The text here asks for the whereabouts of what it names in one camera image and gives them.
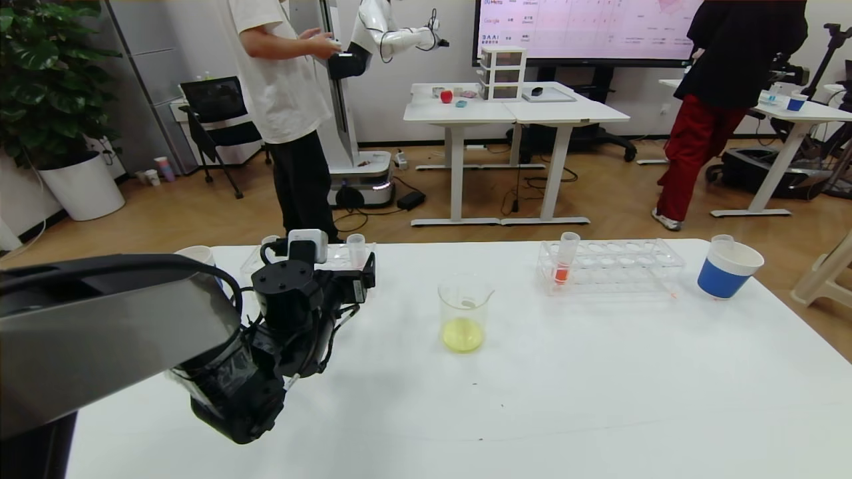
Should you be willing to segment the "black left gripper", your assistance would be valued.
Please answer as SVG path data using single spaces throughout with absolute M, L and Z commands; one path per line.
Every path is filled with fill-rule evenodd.
M 370 252 L 362 270 L 316 270 L 316 283 L 325 304 L 363 304 L 368 288 L 375 287 L 375 254 Z

